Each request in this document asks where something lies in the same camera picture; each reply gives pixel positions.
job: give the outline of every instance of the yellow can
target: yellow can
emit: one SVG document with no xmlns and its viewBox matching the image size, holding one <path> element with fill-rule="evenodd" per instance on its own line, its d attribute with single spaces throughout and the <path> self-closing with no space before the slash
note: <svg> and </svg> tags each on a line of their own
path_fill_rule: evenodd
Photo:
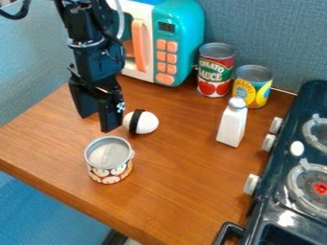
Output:
<svg viewBox="0 0 327 245">
<path fill-rule="evenodd" d="M 232 95 L 243 98 L 248 108 L 260 108 L 267 103 L 273 83 L 272 73 L 259 65 L 244 65 L 236 70 Z"/>
</svg>

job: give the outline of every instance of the can lid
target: can lid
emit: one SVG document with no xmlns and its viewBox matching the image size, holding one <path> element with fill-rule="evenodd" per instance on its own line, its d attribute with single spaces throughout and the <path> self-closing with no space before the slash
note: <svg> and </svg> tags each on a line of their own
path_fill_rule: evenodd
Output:
<svg viewBox="0 0 327 245">
<path fill-rule="evenodd" d="M 111 169 L 126 163 L 133 154 L 123 138 L 107 136 L 90 142 L 84 151 L 85 161 L 92 167 Z"/>
<path fill-rule="evenodd" d="M 229 106 L 232 109 L 243 109 L 247 107 L 247 104 L 241 97 L 232 97 L 229 99 Z"/>
<path fill-rule="evenodd" d="M 226 43 L 211 42 L 200 47 L 200 56 L 211 58 L 230 58 L 235 56 L 235 51 Z"/>
<path fill-rule="evenodd" d="M 269 81 L 273 74 L 260 65 L 244 65 L 236 69 L 236 78 L 248 81 Z"/>
</svg>

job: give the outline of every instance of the wooden table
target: wooden table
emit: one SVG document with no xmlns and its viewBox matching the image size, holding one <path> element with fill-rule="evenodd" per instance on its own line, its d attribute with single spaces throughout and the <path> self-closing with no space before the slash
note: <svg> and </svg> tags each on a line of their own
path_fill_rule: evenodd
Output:
<svg viewBox="0 0 327 245">
<path fill-rule="evenodd" d="M 119 77 L 126 112 L 142 108 L 160 120 L 143 136 L 123 127 L 100 133 L 98 116 L 81 119 L 63 85 L 0 129 L 0 169 L 143 244 L 210 244 L 225 221 L 245 223 L 251 198 L 242 188 L 263 169 L 270 123 L 294 97 L 272 91 L 267 106 L 249 111 L 245 138 L 233 148 L 215 141 L 229 96 L 200 96 L 194 80 L 166 88 Z M 131 175 L 115 185 L 86 174 L 83 150 L 104 135 L 136 150 Z"/>
</svg>

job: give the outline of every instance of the tin can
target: tin can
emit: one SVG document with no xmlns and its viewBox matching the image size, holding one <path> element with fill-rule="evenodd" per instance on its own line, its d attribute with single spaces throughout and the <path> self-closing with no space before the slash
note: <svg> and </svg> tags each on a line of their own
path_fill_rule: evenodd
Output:
<svg viewBox="0 0 327 245">
<path fill-rule="evenodd" d="M 248 108 L 260 108 L 267 103 L 273 83 L 272 73 L 259 65 L 244 65 L 236 69 L 232 95 L 243 98 Z"/>
<path fill-rule="evenodd" d="M 197 90 L 211 98 L 229 92 L 235 51 L 225 43 L 207 43 L 200 47 Z"/>
<path fill-rule="evenodd" d="M 135 152 L 123 138 L 107 136 L 89 143 L 84 150 L 89 176 L 98 183 L 114 184 L 132 170 Z"/>
</svg>

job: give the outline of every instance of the stove knob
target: stove knob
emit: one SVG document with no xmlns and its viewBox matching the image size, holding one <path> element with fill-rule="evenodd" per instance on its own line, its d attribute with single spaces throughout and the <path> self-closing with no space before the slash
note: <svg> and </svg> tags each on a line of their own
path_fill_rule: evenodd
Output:
<svg viewBox="0 0 327 245">
<path fill-rule="evenodd" d="M 300 141 L 295 141 L 291 144 L 290 152 L 295 157 L 299 157 L 304 152 L 304 145 Z"/>
<path fill-rule="evenodd" d="M 253 195 L 256 185 L 258 184 L 258 181 L 259 181 L 259 176 L 250 174 L 246 181 L 246 184 L 243 187 L 243 192 L 246 195 Z"/>
<path fill-rule="evenodd" d="M 270 127 L 269 131 L 272 134 L 278 133 L 282 122 L 283 122 L 283 119 L 278 118 L 278 117 L 274 117 L 273 120 L 272 120 L 272 124 L 271 124 L 271 127 Z"/>
<path fill-rule="evenodd" d="M 262 149 L 268 153 L 271 152 L 275 139 L 276 137 L 273 134 L 268 134 L 262 144 Z"/>
</svg>

